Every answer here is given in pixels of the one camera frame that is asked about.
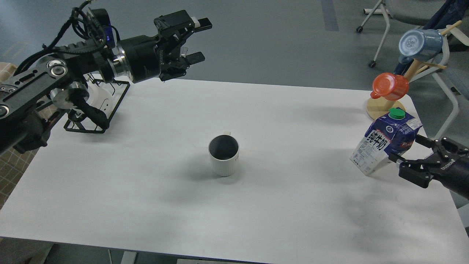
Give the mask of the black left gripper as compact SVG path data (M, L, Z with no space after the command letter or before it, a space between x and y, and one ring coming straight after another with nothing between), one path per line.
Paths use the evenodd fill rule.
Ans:
M154 25L154 37L140 35L116 43L117 76L133 83L154 77L168 81L184 77L191 65L206 60L202 52L182 56L181 47L193 33L212 29L209 18L197 19L181 10L155 18Z

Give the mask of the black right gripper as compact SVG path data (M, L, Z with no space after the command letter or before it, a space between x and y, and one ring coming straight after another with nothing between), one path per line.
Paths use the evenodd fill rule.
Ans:
M456 194L469 194L468 147L448 137L437 140L418 134L415 142L432 150L424 160L407 160L390 153L389 160L395 162L399 177L422 188L429 187L432 179Z

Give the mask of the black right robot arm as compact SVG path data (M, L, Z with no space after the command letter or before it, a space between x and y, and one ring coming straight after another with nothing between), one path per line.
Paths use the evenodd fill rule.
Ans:
M469 158L468 147L443 137L431 140L418 135L415 141L432 150L425 159L409 160L391 153L389 160L398 164L399 177L427 188L431 180L439 181L447 189L468 199Z

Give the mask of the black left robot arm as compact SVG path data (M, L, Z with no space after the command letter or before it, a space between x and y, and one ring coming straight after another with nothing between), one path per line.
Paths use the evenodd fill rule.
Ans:
M106 83L120 76L133 83L154 77L167 81L205 60L201 52L183 55L181 49L192 34L212 28L207 17L177 11L154 19L156 35L122 40L107 10L84 10L89 4L86 0L74 7L52 43L1 83L2 154L47 146L52 127L65 112L73 122L88 118L107 130L110 118L87 103L86 74L99 72Z

